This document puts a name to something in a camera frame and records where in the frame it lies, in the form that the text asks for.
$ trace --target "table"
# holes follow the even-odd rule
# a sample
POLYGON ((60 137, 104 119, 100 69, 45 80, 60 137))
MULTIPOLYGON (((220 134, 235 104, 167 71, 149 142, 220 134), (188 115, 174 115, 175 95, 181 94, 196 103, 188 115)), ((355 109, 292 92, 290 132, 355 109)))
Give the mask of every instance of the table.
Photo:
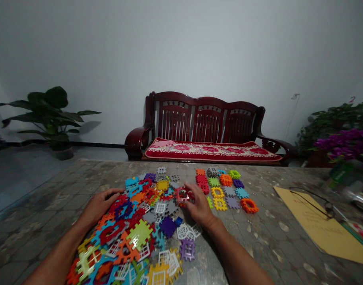
MULTIPOLYGON (((95 193, 122 188, 127 178, 155 173, 160 166, 189 182, 195 182, 197 168, 209 166, 235 169, 242 175, 260 211, 255 215, 242 209, 213 212, 276 284, 363 284, 363 265, 321 253, 273 190, 274 185, 297 186, 323 195, 319 189, 328 178, 328 169, 94 160, 77 161, 0 215, 0 284, 21 284, 95 193)), ((356 208, 338 201, 334 204, 348 218, 363 224, 363 213, 356 208)), ((184 273, 175 285, 227 284, 211 244, 206 234, 197 238, 196 259, 183 263, 184 273)), ((180 245, 176 235, 169 245, 180 245)))

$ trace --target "sofa armrest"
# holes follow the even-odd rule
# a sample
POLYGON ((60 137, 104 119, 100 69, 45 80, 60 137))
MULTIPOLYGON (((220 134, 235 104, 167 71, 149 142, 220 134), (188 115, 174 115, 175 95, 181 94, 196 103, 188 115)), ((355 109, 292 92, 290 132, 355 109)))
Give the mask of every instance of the sofa armrest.
POLYGON ((298 149, 288 142, 265 137, 262 133, 258 133, 257 138, 262 140, 262 147, 272 153, 276 153, 281 147, 284 148, 286 155, 281 160, 281 163, 286 161, 288 158, 298 156, 298 149))
POLYGON ((144 125, 133 129, 126 137, 125 151, 129 160, 139 160, 142 158, 142 144, 147 147, 149 144, 149 133, 152 130, 150 125, 144 125))

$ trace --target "baseboard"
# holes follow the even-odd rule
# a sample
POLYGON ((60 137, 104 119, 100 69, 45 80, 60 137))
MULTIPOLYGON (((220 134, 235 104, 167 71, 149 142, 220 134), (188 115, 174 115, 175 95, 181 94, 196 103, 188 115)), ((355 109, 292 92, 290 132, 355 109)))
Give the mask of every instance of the baseboard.
MULTIPOLYGON (((40 139, 33 139, 33 140, 26 140, 23 142, 7 142, 8 146, 14 147, 22 147, 27 146, 29 144, 36 143, 36 144, 45 144, 47 141, 40 140, 40 139)), ((92 147, 104 147, 104 148, 125 148, 124 144, 104 144, 104 143, 97 143, 97 142, 71 142, 73 146, 92 146, 92 147)))

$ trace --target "person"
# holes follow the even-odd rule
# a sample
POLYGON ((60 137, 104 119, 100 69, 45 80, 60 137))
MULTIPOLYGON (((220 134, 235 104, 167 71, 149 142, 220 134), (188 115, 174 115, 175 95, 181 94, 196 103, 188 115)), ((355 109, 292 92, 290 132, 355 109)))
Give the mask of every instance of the person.
MULTIPOLYGON (((216 245, 229 284, 274 284, 267 273, 226 230, 223 222, 213 215, 203 191, 195 184, 185 183, 185 186, 195 195, 195 203, 186 202, 186 208, 216 245)), ((123 189, 112 188, 95 195, 80 218, 23 284, 65 284, 77 247, 123 191, 123 189)))

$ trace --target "pile of toy pieces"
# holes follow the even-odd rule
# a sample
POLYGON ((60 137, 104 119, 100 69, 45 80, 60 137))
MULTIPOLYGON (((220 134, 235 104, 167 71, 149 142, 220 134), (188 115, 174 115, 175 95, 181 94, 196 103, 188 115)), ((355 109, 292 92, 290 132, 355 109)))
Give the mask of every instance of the pile of toy pieces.
MULTIPOLYGON (((208 195, 209 187, 217 210, 238 209, 235 198, 248 213, 258 208, 249 199, 237 171, 197 169, 196 181, 208 195)), ((172 284, 182 270, 182 260, 195 259, 195 240, 201 235, 199 225, 182 224, 176 214, 194 195, 178 185, 177 175, 166 175, 159 167, 157 174, 147 173, 126 180, 126 191, 98 222, 93 234, 78 247, 78 258, 67 276, 68 285, 166 285, 172 284), (166 249, 167 240, 177 232, 180 248, 166 249), (158 255, 157 263, 150 258, 158 255)))

